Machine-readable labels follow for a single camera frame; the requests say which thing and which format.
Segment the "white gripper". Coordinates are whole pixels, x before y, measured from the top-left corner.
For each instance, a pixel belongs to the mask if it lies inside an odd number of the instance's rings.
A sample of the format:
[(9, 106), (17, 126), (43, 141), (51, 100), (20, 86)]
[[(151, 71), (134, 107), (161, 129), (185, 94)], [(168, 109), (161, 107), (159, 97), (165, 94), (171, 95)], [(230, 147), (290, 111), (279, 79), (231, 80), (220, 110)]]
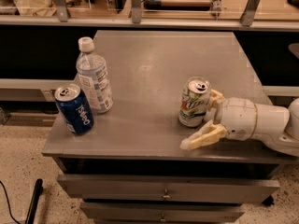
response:
[(256, 126), (255, 104), (248, 99), (228, 98), (211, 90), (207, 110), (216, 108), (215, 122), (208, 121), (196, 133), (181, 141), (180, 148), (193, 150), (213, 145), (225, 136), (228, 139), (245, 141), (251, 137)]

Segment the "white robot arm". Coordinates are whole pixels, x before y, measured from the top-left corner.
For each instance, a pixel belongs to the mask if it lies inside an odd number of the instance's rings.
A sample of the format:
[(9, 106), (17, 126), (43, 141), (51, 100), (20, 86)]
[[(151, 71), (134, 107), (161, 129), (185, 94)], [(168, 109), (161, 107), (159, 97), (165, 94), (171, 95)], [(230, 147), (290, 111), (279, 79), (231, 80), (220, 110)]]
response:
[(181, 149), (210, 146), (222, 138), (253, 139), (277, 152), (299, 156), (298, 100), (286, 108), (256, 104), (244, 98), (224, 98), (212, 90), (207, 109), (206, 123), (181, 141)]

